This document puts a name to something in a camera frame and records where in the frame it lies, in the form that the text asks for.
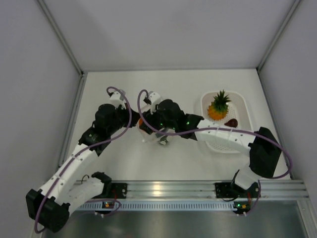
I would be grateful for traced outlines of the clear polka dot zip bag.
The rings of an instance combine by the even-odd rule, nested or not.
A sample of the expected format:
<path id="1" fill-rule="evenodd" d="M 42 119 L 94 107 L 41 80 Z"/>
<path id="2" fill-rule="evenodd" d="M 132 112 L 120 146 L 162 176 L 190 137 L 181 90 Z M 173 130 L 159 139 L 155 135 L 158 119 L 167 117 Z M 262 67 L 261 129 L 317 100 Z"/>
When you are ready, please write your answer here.
<path id="1" fill-rule="evenodd" d="M 142 137 L 143 137 L 142 141 L 144 143 L 150 143 L 151 142 L 151 143 L 159 144 L 161 146 L 167 146 L 172 141 L 171 136 L 162 135 L 162 134 L 159 134 L 159 133 L 156 133 L 156 132 L 148 134 L 145 131 L 145 129 L 146 129 L 145 126 L 146 125 L 144 123 L 141 126 L 139 126 L 137 124 L 138 131 L 142 135 Z"/>

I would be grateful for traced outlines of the fake pineapple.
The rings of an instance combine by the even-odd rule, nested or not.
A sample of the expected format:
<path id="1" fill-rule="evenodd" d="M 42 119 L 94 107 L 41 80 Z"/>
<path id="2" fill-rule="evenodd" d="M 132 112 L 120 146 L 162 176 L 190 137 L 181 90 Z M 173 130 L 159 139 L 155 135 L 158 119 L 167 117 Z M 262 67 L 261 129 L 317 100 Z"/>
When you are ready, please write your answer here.
<path id="1" fill-rule="evenodd" d="M 220 90 L 208 107 L 208 116 L 213 120 L 224 119 L 228 113 L 228 104 L 231 99 L 225 90 Z"/>

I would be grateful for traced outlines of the fake dark purple fruit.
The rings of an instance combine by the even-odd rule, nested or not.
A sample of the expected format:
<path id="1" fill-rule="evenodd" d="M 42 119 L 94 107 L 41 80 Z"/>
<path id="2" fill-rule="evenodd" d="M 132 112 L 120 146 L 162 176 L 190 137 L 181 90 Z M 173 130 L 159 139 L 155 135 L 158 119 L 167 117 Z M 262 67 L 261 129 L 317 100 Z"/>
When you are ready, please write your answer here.
<path id="1" fill-rule="evenodd" d="M 238 126 L 238 121 L 237 119 L 230 119 L 228 122 L 226 122 L 224 124 L 225 126 L 228 126 L 228 127 L 234 127 L 236 128 Z"/>

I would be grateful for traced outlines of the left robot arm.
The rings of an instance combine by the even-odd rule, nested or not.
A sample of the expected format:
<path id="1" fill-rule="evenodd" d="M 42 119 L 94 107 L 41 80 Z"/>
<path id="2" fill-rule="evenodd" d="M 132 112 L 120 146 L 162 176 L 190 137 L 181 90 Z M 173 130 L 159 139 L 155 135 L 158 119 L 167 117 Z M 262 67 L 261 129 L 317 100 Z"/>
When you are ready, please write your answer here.
<path id="1" fill-rule="evenodd" d="M 84 184 L 74 188 L 76 178 L 95 161 L 105 148 L 115 140 L 113 136 L 122 128 L 136 126 L 140 115 L 127 104 L 99 106 L 95 120 L 81 136 L 74 151 L 58 171 L 38 190 L 26 195 L 28 214 L 37 225 L 56 233 L 68 221 L 70 215 L 90 199 L 107 198 L 112 192 L 111 178 L 96 172 Z"/>

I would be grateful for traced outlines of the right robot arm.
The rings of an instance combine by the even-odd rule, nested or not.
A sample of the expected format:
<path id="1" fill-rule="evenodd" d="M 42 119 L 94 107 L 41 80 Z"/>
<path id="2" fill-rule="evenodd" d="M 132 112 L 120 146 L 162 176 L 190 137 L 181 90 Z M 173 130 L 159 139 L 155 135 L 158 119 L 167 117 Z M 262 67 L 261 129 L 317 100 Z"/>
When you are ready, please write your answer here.
<path id="1" fill-rule="evenodd" d="M 147 111 L 138 109 L 146 133 L 222 144 L 248 156 L 248 164 L 237 171 L 231 184 L 235 196 L 244 196 L 251 185 L 261 178 L 276 178 L 274 173 L 282 149 L 268 128 L 248 131 L 219 125 L 202 116 L 184 113 L 170 99 L 158 104 L 149 100 L 146 102 L 150 107 Z"/>

